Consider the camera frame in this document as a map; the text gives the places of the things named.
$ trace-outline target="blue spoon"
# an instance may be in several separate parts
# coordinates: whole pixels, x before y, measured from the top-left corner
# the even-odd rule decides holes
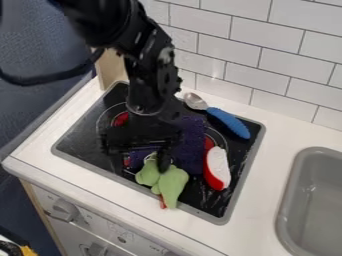
[[[195,93],[186,93],[184,95],[186,105],[195,110],[205,110],[208,114],[216,117],[224,123],[228,129],[243,139],[250,139],[251,134],[247,127],[234,115],[229,114],[219,108],[209,107],[208,104]]]

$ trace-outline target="black robotic arm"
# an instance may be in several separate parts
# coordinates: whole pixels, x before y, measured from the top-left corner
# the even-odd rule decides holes
[[[125,127],[102,134],[108,154],[160,146],[161,172],[171,163],[173,147],[181,139],[174,125],[182,104],[174,94],[182,79],[174,64],[171,38],[150,19],[137,0],[58,0],[76,31],[88,45],[114,48],[125,58],[130,81]]]

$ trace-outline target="subway tile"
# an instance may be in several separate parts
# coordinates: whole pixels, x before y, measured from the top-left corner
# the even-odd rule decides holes
[[[145,7],[147,15],[156,22],[169,24],[169,4],[157,2],[154,0],[139,0]]]
[[[271,0],[202,0],[202,9],[267,20]]]
[[[173,39],[176,48],[190,52],[197,51],[197,33],[168,26],[161,27]]]
[[[212,36],[200,35],[198,52],[214,58],[256,67],[260,48]]]
[[[233,18],[231,39],[272,49],[297,53],[303,30],[266,22]]]
[[[223,79],[224,61],[176,50],[176,65],[189,71]]]
[[[313,104],[259,90],[254,91],[251,105],[304,121],[311,121],[317,109]]]
[[[260,68],[276,73],[302,78],[318,83],[327,83],[333,64],[294,54],[264,49]]]
[[[342,131],[342,112],[319,107],[314,123]]]
[[[329,85],[342,88],[342,65],[337,65]]]
[[[228,63],[225,79],[229,82],[284,95],[290,78]]]
[[[328,108],[342,110],[342,90],[292,79],[287,96]]]
[[[270,22],[342,36],[342,8],[324,4],[273,1]]]
[[[178,76],[183,79],[182,86],[195,89],[196,87],[196,79],[195,79],[196,74],[195,73],[180,69]]]
[[[196,89],[229,100],[248,104],[252,89],[197,74]]]
[[[171,5],[171,25],[209,35],[227,37],[231,17],[227,15]]]
[[[180,4],[186,5],[190,7],[199,8],[200,0],[163,0],[164,2],[172,3],[172,4]]]
[[[342,63],[342,38],[306,32],[300,54]]]
[[[342,6],[341,0],[315,0],[315,2]]]

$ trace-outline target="white cabinet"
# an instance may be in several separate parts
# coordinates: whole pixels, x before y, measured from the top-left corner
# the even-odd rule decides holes
[[[118,223],[32,187],[68,256],[176,256]]]

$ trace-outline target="green cloth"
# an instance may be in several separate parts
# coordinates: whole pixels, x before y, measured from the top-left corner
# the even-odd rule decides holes
[[[160,175],[158,183],[152,187],[152,193],[161,194],[166,206],[173,209],[177,207],[178,197],[188,181],[189,174],[186,171],[171,165],[164,174]]]
[[[173,209],[177,207],[178,197],[189,181],[189,174],[174,165],[164,174],[160,174],[157,160],[151,157],[145,160],[144,167],[135,175],[135,179],[141,185],[152,187],[152,193],[161,194],[166,206]]]
[[[146,185],[152,187],[158,182],[160,173],[157,167],[157,161],[147,160],[144,167],[135,175],[135,180],[140,185]]]

